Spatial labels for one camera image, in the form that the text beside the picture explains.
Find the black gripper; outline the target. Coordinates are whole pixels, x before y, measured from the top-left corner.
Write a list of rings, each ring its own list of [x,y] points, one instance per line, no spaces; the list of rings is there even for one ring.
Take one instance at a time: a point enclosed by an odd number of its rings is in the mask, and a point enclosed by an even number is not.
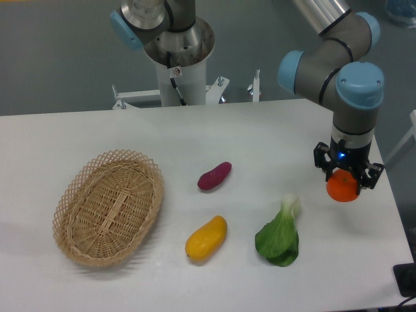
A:
[[[385,168],[381,163],[369,162],[370,148],[371,143],[356,149],[339,149],[334,139],[331,139],[330,146],[319,142],[313,150],[314,163],[324,172],[325,181],[329,181],[336,168],[350,172],[357,181],[356,194],[360,195],[362,189],[376,186]]]

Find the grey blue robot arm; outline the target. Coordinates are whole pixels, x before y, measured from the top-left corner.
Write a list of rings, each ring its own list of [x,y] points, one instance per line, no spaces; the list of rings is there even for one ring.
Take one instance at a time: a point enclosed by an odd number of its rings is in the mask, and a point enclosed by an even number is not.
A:
[[[370,14],[354,12],[345,1],[295,3],[322,43],[313,53],[287,53],[278,68],[284,89],[333,113],[329,144],[315,147],[315,166],[328,185],[344,174],[352,190],[373,189],[384,166],[369,161],[378,109],[384,98],[384,75],[362,62],[380,38]],[[217,104],[226,84],[206,84],[206,61],[215,37],[196,15],[194,1],[123,1],[110,24],[131,49],[143,49],[153,61],[164,106]]]

